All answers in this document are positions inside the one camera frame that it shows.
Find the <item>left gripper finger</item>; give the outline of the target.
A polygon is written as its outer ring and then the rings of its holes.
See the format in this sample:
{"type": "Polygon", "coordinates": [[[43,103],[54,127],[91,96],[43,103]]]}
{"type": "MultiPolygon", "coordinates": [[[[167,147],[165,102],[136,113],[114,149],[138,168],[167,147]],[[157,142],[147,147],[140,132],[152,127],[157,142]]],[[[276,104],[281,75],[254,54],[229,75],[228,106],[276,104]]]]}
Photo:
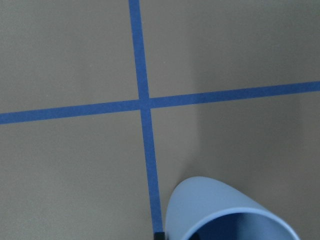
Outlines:
{"type": "Polygon", "coordinates": [[[153,234],[153,240],[165,240],[165,232],[155,232],[153,234]]]}

